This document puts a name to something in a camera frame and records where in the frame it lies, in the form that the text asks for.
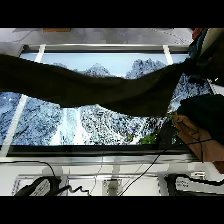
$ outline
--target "screen displaying mountain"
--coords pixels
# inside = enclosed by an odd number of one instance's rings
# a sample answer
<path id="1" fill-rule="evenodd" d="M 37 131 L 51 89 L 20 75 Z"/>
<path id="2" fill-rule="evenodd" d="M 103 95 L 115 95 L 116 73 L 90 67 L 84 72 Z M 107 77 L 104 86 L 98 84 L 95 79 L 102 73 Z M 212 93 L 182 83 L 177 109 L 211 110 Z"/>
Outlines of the screen displaying mountain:
<path id="1" fill-rule="evenodd" d="M 167 66 L 164 54 L 46 53 L 41 62 L 90 76 L 120 76 L 127 79 L 136 79 Z M 183 74 L 168 110 L 176 110 L 184 98 L 206 93 L 210 93 L 207 83 L 191 84 Z M 16 93 L 0 94 L 1 142 L 6 136 L 19 98 L 20 94 Z M 142 139 L 158 130 L 164 120 L 161 117 L 131 117 L 99 105 L 61 109 L 57 104 L 29 97 L 12 145 L 143 144 Z"/>

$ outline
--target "black cloth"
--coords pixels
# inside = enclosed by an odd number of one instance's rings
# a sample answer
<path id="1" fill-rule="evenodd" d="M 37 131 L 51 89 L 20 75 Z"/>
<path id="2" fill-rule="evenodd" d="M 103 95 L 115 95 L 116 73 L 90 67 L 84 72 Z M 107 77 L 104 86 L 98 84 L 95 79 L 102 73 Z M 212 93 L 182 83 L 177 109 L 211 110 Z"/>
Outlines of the black cloth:
<path id="1" fill-rule="evenodd" d="M 181 101 L 177 110 L 198 127 L 207 130 L 212 138 L 224 145 L 224 96 L 202 95 Z"/>
<path id="2" fill-rule="evenodd" d="M 141 78 L 92 77 L 59 66 L 0 55 L 0 90 L 22 93 L 61 107 L 101 106 L 130 116 L 165 116 L 173 90 L 192 60 Z"/>

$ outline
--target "white sticker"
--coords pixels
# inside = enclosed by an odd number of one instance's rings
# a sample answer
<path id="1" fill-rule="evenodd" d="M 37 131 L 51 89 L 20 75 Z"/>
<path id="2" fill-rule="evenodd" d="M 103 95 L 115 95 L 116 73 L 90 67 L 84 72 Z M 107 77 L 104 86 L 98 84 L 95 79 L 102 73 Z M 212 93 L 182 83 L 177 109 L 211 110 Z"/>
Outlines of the white sticker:
<path id="1" fill-rule="evenodd" d="M 50 182 L 45 179 L 37 185 L 35 191 L 30 196 L 44 196 L 50 191 Z"/>

